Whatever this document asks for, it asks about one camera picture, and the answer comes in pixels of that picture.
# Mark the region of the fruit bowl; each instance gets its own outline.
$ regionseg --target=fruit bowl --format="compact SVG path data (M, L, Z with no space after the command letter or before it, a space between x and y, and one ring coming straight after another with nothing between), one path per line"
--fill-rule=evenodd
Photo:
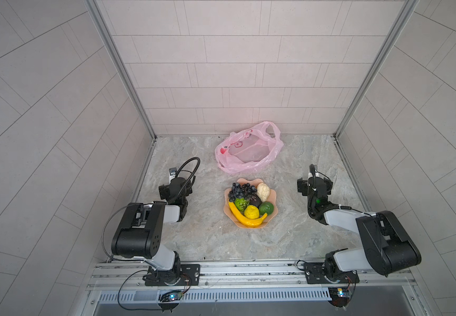
M255 179L255 180L252 180L252 181L248 181L248 180L245 180L243 178L240 178L237 180L238 183L240 183L241 185L244 184L244 183L250 183L251 186L258 186L258 184L262 183L263 180L261 179ZM269 221L272 220L272 218L275 217L275 215L277 215L277 213L279 212L279 210L277 209L277 205L275 204L275 198L277 197L276 193L275 193L275 190L273 189L270 189L270 195L268 196L268 199L267 201L272 203L273 204L273 213L268 215L264 220L263 222L261 223L261 225L257 226L257 227L247 227L245 225L243 225L242 223L240 223L238 221L237 218L235 218L235 215L233 215L233 213L231 212L230 208L229 208L229 205L228 205L228 193L230 192L231 188L228 188L224 191L224 200L225 200L225 203L224 203L224 213L233 221L233 223L235 223L235 225L237 225L238 227L240 228L247 228L247 229L258 229L258 228L263 228L266 226L266 224L268 224Z

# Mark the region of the green textured fruit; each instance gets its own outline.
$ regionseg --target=green textured fruit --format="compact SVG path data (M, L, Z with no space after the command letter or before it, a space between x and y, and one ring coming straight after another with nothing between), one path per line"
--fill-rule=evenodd
M249 205L249 200L246 199L236 199L235 206L240 212L243 212Z
M273 213L273 204L270 202L263 202L259 207L260 215L267 213L271 215Z

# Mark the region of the gray marble surface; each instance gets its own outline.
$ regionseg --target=gray marble surface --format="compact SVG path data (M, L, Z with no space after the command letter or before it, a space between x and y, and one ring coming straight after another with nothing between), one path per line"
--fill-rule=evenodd
M333 180L330 201L363 210L333 137L282 136L284 147L265 170L234 175L217 167L214 149L222 140L218 136L157 140L139 202L160 199L158 186L168 183L168 168L179 168L194 156L201 159L184 220L163 226L162 242L181 260L319 258L333 250L361 246L357 234L309 218L307 198L297 192L296 180L306 179L308 166L314 163ZM193 168L191 162L185 169ZM261 178L276 191L279 213L266 227L240 229L224 214L224 190L239 178Z

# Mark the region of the black mounting plate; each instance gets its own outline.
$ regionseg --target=black mounting plate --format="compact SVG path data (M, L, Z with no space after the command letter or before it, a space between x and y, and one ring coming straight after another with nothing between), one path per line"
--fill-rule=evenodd
M351 279L352 283L359 283L358 275L354 274L352 271L346 272L338 283L332 283L324 276L322 266L322 262L306 262L303 264L307 284L347 284L349 283L347 277Z
M155 275L156 271L154 271L151 267L149 267L149 270L147 271L147 275ZM181 264L181 273L186 274L189 279L191 280L191 285L198 285L199 283L199 264ZM159 271L158 271L158 276L157 280L145 280L146 281L146 286L168 286L164 281L161 281L159 278ZM189 286L190 284L187 283L184 278L181 278L179 282L174 284L174 286Z

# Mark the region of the lemon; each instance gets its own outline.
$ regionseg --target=lemon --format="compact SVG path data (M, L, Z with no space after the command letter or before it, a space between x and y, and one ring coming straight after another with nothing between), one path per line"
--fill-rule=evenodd
M244 211L244 216L249 219L257 219L259 218L259 209L254 205L249 205Z

